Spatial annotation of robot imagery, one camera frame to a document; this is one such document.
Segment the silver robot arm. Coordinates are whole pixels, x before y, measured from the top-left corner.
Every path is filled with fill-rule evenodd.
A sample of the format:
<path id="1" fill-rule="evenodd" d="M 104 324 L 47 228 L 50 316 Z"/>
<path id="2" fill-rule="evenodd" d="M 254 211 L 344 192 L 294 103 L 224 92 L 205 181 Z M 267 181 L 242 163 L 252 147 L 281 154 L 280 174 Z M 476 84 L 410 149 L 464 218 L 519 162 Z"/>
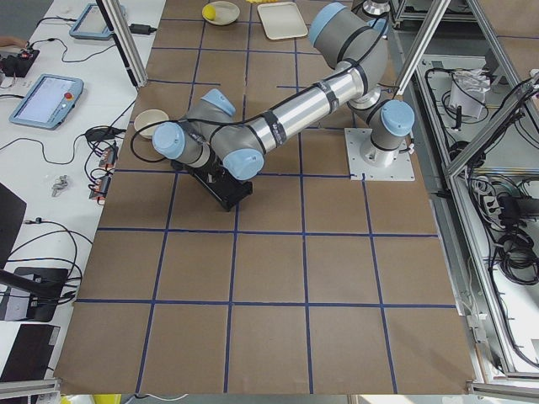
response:
<path id="1" fill-rule="evenodd" d="M 236 122 L 234 106 L 217 89 L 205 94 L 181 119 L 157 125 L 154 150 L 187 167 L 223 166 L 245 181 L 264 166 L 264 157 L 294 135 L 348 105 L 371 127 L 361 148 L 362 159 L 386 167 L 413 128 L 412 108 L 382 96 L 379 82 L 388 58 L 380 31 L 342 3 L 320 10 L 308 33 L 333 74 L 244 122 Z"/>

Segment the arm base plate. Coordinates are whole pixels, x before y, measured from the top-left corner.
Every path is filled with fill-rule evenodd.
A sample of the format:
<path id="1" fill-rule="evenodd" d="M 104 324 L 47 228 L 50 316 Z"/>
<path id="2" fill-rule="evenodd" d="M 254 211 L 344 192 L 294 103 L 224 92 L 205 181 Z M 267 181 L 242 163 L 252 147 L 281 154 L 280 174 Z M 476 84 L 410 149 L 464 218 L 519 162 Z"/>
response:
<path id="1" fill-rule="evenodd" d="M 345 128 L 350 179 L 353 181 L 412 182 L 413 164 L 406 141 L 393 151 L 382 151 L 371 143 L 371 129 Z"/>

